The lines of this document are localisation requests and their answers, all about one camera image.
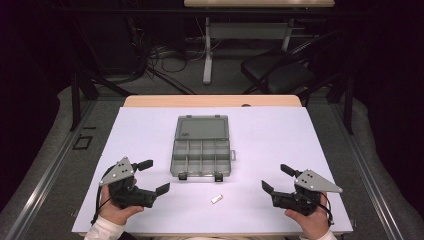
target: desk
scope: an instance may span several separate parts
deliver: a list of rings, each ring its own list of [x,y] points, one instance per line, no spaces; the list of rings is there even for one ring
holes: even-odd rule
[[[333,7],[334,0],[184,0],[186,7],[194,8],[323,8]],[[289,23],[211,23],[206,17],[206,57],[203,84],[211,83],[212,51],[211,38],[227,39],[284,39],[283,50],[287,50],[292,21]]]
[[[222,183],[208,177],[180,181],[170,173],[177,118],[190,114],[228,116],[237,159]],[[279,168],[286,163],[294,169],[311,168],[334,181],[309,115],[295,96],[131,96],[118,113],[73,232],[90,229],[101,176],[123,156],[132,163],[154,160],[152,168],[136,173],[140,188],[153,190],[171,183],[153,208],[128,221],[126,231],[140,236],[297,235],[300,227],[284,216],[283,209],[272,206],[261,180],[277,191],[293,192],[294,179]],[[219,194],[224,198],[212,204]],[[351,232],[340,195],[328,197],[336,223],[333,232]]]

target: white paper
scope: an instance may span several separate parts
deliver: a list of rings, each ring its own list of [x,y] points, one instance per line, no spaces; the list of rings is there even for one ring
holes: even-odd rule
[[[213,177],[172,177],[170,163],[179,116],[227,115],[230,146],[237,159],[224,182]],[[275,191],[294,191],[294,178],[280,170],[286,164],[299,171],[312,169],[334,182],[305,108],[121,108],[93,181],[72,229],[84,233],[94,214],[99,181],[122,157],[131,163],[153,159],[153,167],[137,171],[137,186],[154,191],[170,182],[170,191],[129,219],[126,231],[141,235],[260,235],[300,233],[300,227],[274,208],[261,180]],[[217,204],[211,199],[223,198]],[[329,193],[335,225],[333,232],[352,227],[340,195]]]

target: black cloth backdrop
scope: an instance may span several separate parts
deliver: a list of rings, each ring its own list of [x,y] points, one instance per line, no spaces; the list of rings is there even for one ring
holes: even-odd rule
[[[385,1],[387,17],[355,80],[376,150],[407,201],[424,217],[424,4]]]
[[[0,210],[31,167],[59,109],[70,72],[36,1],[0,6]]]

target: clear plastic container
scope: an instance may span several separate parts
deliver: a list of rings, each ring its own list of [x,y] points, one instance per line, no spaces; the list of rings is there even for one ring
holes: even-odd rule
[[[223,181],[231,173],[228,117],[180,116],[171,162],[172,176],[215,177]]]

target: small white object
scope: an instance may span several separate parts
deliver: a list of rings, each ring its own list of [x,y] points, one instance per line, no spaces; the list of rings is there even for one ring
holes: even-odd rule
[[[224,198],[224,196],[222,196],[221,194],[219,194],[218,196],[212,198],[212,203],[215,204],[217,202],[219,202],[222,198]]]

